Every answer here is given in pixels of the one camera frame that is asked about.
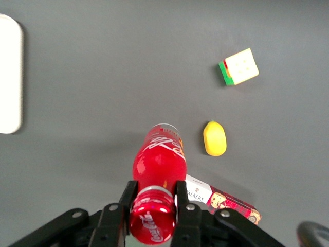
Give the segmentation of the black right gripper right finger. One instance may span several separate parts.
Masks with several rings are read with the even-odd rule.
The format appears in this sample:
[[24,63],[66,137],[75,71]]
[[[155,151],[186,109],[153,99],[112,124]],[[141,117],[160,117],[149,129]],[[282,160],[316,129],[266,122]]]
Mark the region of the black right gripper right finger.
[[200,223],[202,211],[198,205],[191,203],[187,196],[185,181],[177,181],[177,226],[170,246],[200,246]]

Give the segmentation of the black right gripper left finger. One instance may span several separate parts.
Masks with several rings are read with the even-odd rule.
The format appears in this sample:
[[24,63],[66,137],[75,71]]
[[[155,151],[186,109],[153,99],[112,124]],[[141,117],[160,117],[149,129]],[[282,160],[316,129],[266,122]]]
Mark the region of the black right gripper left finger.
[[138,190],[137,181],[129,181],[119,202],[105,206],[92,232],[89,246],[125,246],[129,235],[129,216]]

